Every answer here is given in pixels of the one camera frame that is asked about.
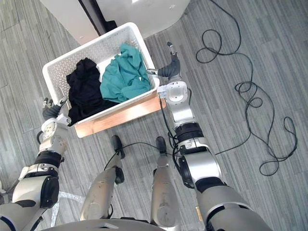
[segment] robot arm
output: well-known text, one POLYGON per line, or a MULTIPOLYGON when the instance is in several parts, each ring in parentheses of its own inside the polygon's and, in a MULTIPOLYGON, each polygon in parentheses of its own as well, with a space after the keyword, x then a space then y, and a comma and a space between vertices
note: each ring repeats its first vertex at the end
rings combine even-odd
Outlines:
POLYGON ((58 168, 66 150, 65 137, 70 123, 70 118, 58 114, 66 100, 63 97, 55 106, 51 102, 47 104, 48 99, 44 101, 43 142, 34 164, 22 169, 13 202, 0 205, 1 231, 34 230, 42 220, 41 215, 58 200, 58 168))
POLYGON ((186 187, 195 189, 199 209, 208 231, 270 231, 250 205, 222 180, 218 162, 189 106, 187 86, 180 76, 180 61, 169 42, 172 62, 149 74, 168 77, 166 102, 177 135, 178 170, 186 187))

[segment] robot finger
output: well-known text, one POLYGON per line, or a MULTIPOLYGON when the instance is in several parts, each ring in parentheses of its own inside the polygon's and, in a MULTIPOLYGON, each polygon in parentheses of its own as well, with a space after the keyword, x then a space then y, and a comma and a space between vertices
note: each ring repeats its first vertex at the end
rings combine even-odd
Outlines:
POLYGON ((64 97, 62 97, 62 98, 58 101, 57 105, 58 105, 59 107, 62 107, 62 106, 65 104, 66 101, 67 101, 67 96, 64 96, 64 97))
POLYGON ((43 109, 47 106, 48 98, 46 97, 43 101, 43 109))
POLYGON ((48 108, 51 108, 53 106, 53 100, 49 100, 49 103, 47 104, 48 108))

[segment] teal shirt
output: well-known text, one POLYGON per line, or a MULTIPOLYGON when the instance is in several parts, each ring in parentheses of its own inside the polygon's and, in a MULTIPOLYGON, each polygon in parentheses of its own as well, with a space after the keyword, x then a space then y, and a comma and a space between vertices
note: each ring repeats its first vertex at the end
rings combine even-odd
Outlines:
POLYGON ((117 103, 151 89, 142 54, 127 44, 122 44, 120 50, 121 55, 116 55, 106 67, 100 86, 103 99, 117 103))

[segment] gray carpet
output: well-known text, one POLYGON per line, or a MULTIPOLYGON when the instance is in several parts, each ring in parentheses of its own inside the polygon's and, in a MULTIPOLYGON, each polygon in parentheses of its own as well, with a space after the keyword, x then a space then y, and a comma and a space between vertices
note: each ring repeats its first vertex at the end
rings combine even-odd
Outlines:
MULTIPOLYGON (((272 177, 259 173, 259 165, 269 155, 264 144, 254 138, 219 155, 224 179, 274 230, 308 230, 308 3, 306 0, 218 0, 218 3, 239 21, 243 36, 240 51, 251 57, 254 81, 275 104, 276 120, 270 144, 277 155, 286 155, 294 142, 283 129, 285 116, 294 119, 298 135, 298 149, 280 164, 272 177)), ((1 0, 0 20, 0 179, 8 188, 22 167, 33 163, 38 152, 35 135, 43 122, 41 102, 49 95, 42 67, 78 44, 38 0, 1 0)), ((157 67, 169 62, 167 41, 175 44, 182 61, 182 77, 193 90, 192 108, 212 149, 219 152, 239 144, 248 135, 245 104, 234 85, 249 79, 250 67, 239 55, 218 57, 210 64, 198 63, 195 54, 203 47, 201 34, 210 28, 221 33, 222 52, 234 50, 238 43, 235 23, 206 0, 192 0, 175 25, 145 42, 157 67)), ((207 44, 217 47, 217 36, 208 34, 205 39, 207 44)), ((212 56, 204 52, 200 58, 206 60, 212 56)), ((271 113, 265 100, 262 108, 250 114, 253 131, 264 139, 271 113)), ((158 135, 166 138, 166 132, 160 112, 83 139, 70 129, 65 162, 60 167, 60 190, 86 195, 91 181, 113 154, 112 135, 118 134, 124 144, 135 141, 154 144, 158 135)), ((126 181, 115 188, 113 217, 148 220, 152 172, 158 153, 139 145, 127 148, 126 154, 123 161, 126 181)), ((183 186, 175 169, 172 174, 182 230, 203 230, 194 208, 197 205, 194 191, 183 186)), ((61 198, 56 225, 76 221, 80 209, 80 203, 61 198)), ((51 210, 48 210, 38 230, 50 225, 51 210)))

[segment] laundry basket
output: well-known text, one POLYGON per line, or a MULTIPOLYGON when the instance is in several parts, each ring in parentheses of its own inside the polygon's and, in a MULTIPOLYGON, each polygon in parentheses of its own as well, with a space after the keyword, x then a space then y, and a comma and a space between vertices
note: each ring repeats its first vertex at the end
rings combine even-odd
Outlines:
MULTIPOLYGON (((134 23, 126 23, 44 65, 43 75, 53 101, 58 102, 63 96, 68 96, 70 87, 66 81, 66 76, 76 69, 77 62, 87 57, 96 64, 103 62, 107 66, 110 63, 108 60, 111 60, 111 58, 120 53, 120 45, 122 43, 137 48, 143 56, 145 67, 147 69, 154 68, 150 54, 137 26, 134 23)), ((149 80, 151 83, 150 91, 81 120, 78 124, 114 113, 130 104, 136 104, 136 102, 146 97, 156 97, 159 79, 149 75, 149 80)))

